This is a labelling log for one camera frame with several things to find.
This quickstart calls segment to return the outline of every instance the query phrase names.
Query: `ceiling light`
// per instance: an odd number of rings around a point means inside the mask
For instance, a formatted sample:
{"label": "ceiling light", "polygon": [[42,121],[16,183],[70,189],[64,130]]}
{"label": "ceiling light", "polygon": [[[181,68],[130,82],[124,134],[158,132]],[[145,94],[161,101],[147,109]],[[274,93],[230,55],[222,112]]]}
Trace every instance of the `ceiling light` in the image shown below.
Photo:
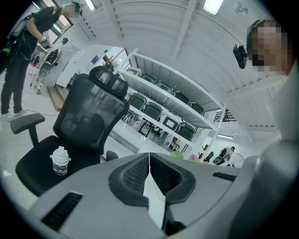
{"label": "ceiling light", "polygon": [[60,28],[59,28],[56,24],[54,24],[53,27],[54,27],[58,32],[61,32]]}
{"label": "ceiling light", "polygon": [[222,138],[228,138],[228,139],[231,139],[231,140],[233,140],[234,138],[233,137],[230,137],[230,136],[224,136],[224,135],[218,135],[219,137],[222,137]]}
{"label": "ceiling light", "polygon": [[92,0],[85,0],[85,2],[87,3],[87,5],[89,6],[90,10],[94,10],[94,5]]}
{"label": "ceiling light", "polygon": [[223,0],[206,0],[204,4],[204,10],[207,12],[216,15],[221,7]]}
{"label": "ceiling light", "polygon": [[32,2],[32,4],[39,10],[39,6],[35,3],[35,2]]}

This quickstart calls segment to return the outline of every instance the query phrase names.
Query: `white shelf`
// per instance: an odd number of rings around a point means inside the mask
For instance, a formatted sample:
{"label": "white shelf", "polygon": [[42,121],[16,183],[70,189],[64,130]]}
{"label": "white shelf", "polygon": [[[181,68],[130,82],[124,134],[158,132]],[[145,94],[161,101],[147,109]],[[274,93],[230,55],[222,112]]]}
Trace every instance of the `white shelf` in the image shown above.
{"label": "white shelf", "polygon": [[156,101],[157,103],[163,105],[163,107],[168,109],[170,112],[178,115],[183,120],[189,122],[190,124],[194,125],[195,127],[205,128],[205,129],[213,129],[216,131],[216,127],[212,124],[212,122],[209,122],[206,118],[204,118],[202,115],[197,113],[195,110],[193,110],[191,107],[189,107],[188,105],[186,105],[185,103],[183,103],[182,101],[180,101],[179,99],[174,97],[173,95],[169,94],[168,92],[162,90],[161,88],[155,86],[154,84],[152,84],[136,75],[133,75],[127,71],[124,71],[124,70],[118,70],[118,71],[122,74],[122,76],[128,82],[130,87],[143,93],[144,95],[146,95],[150,99]]}
{"label": "white shelf", "polygon": [[196,102],[202,106],[204,112],[223,110],[223,106],[209,92],[181,72],[148,56],[138,53],[134,53],[133,55],[135,56],[138,68],[143,73],[153,77],[157,81],[162,81],[173,88],[174,91],[181,92],[191,102]]}
{"label": "white shelf", "polygon": [[158,126],[159,128],[163,129],[164,131],[170,133],[171,135],[173,135],[174,137],[178,138],[179,140],[181,140],[182,142],[188,144],[191,147],[194,147],[194,144],[191,143],[189,140],[183,138],[181,135],[177,134],[176,132],[174,132],[173,130],[169,129],[167,126],[165,126],[164,124],[154,120],[152,117],[148,116],[147,114],[143,113],[142,111],[136,109],[135,107],[130,105],[130,110],[134,111],[135,113],[139,114],[141,117],[147,119],[149,122],[153,123],[154,125]]}

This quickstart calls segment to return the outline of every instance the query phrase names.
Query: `water bottle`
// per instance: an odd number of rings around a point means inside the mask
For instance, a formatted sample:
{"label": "water bottle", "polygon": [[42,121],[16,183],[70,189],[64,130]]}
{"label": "water bottle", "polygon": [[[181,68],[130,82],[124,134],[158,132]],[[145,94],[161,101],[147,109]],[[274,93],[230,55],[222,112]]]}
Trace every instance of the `water bottle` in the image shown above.
{"label": "water bottle", "polygon": [[65,150],[64,147],[59,146],[59,148],[50,155],[50,158],[53,161],[54,173],[59,176],[65,175],[67,173],[68,163],[71,160],[67,154],[67,150]]}

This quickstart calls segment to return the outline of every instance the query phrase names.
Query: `ceiling beam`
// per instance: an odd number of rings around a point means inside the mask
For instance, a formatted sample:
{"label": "ceiling beam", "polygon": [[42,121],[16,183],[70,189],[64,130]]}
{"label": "ceiling beam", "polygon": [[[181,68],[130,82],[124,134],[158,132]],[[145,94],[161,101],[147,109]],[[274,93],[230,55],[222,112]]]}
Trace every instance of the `ceiling beam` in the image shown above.
{"label": "ceiling beam", "polygon": [[184,40],[187,30],[190,26],[190,22],[191,22],[191,19],[192,19],[192,16],[193,16],[196,6],[197,6],[197,0],[189,0],[188,7],[186,9],[186,13],[184,16],[183,24],[181,26],[181,29],[180,29],[180,32],[178,35],[178,40],[177,40],[177,43],[174,47],[174,51],[172,54],[173,58],[177,57],[178,52],[181,49],[183,40]]}
{"label": "ceiling beam", "polygon": [[272,133],[276,131],[276,127],[257,127],[257,126],[250,126],[247,128],[249,132],[265,132],[265,133]]}
{"label": "ceiling beam", "polygon": [[123,36],[121,33],[120,25],[118,24],[118,21],[114,13],[111,0],[101,0],[101,2],[118,40],[121,41],[123,39]]}
{"label": "ceiling beam", "polygon": [[82,17],[76,18],[76,21],[78,22],[78,24],[82,28],[82,30],[85,32],[85,34],[88,36],[88,38],[91,41],[95,40],[94,34],[88,28],[88,26],[87,26],[86,22],[83,20],[83,18]]}
{"label": "ceiling beam", "polygon": [[249,84],[245,87],[237,89],[235,91],[228,93],[228,100],[233,100],[239,97],[244,97],[256,93],[258,91],[266,90],[271,87],[275,87],[283,84],[282,76],[279,77],[266,77],[265,79],[256,81],[252,84]]}
{"label": "ceiling beam", "polygon": [[234,101],[231,101],[227,108],[232,113],[232,115],[234,116],[238,124],[240,125],[240,128],[242,129],[243,133],[252,142],[252,138],[247,130],[248,126],[246,124],[246,120],[244,118],[244,115],[239,110],[237,104]]}

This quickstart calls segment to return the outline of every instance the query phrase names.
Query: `chair armrest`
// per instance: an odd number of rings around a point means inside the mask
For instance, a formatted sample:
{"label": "chair armrest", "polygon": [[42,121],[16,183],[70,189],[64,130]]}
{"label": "chair armrest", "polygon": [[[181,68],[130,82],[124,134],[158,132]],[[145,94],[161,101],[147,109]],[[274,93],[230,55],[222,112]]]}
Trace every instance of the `chair armrest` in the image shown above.
{"label": "chair armrest", "polygon": [[18,134],[26,129],[35,127],[35,125],[44,121],[45,117],[43,117],[41,114],[29,114],[12,120],[10,122],[10,128],[14,134]]}
{"label": "chair armrest", "polygon": [[114,159],[118,159],[117,153],[108,150],[107,151],[107,156],[106,156],[106,162],[114,160]]}

